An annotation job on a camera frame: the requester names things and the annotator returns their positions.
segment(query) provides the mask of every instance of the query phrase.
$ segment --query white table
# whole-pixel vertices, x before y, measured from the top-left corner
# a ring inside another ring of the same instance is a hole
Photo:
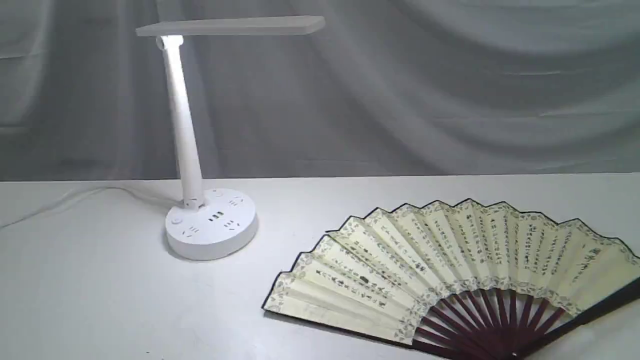
[[[0,223],[72,188],[107,183],[0,184]],[[257,237],[210,263],[178,259],[163,237],[165,210],[109,190],[64,212],[0,231],[0,359],[430,359],[419,352],[264,316],[278,271],[324,230],[375,206],[472,197],[506,200],[555,220],[580,217],[640,253],[640,174],[241,179],[217,187],[257,204]],[[177,181],[121,182],[175,199]],[[637,359],[634,304],[536,358]]]

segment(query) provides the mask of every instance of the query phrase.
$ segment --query lamp base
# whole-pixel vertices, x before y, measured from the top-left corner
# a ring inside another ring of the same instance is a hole
[[[204,191],[198,210],[173,207],[166,216],[169,246],[192,260],[223,258],[244,247],[258,230],[255,204],[231,189]]]

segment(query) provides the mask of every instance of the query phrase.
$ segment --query folding fan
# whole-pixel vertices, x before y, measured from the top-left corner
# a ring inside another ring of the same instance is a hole
[[[262,308],[447,359],[523,359],[638,298],[620,239],[469,199],[349,217]]]

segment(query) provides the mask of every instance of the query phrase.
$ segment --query lamp arm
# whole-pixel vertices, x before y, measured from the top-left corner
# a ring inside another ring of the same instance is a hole
[[[162,50],[164,57],[184,207],[197,210],[204,205],[205,197],[202,190],[200,158],[180,58],[180,45],[183,42],[180,35],[156,38],[156,44]]]

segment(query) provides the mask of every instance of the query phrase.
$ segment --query chinese folding fan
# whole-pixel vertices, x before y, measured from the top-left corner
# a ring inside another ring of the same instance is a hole
[[[348,218],[262,307],[448,359],[523,359],[638,298],[620,239],[465,200]]]

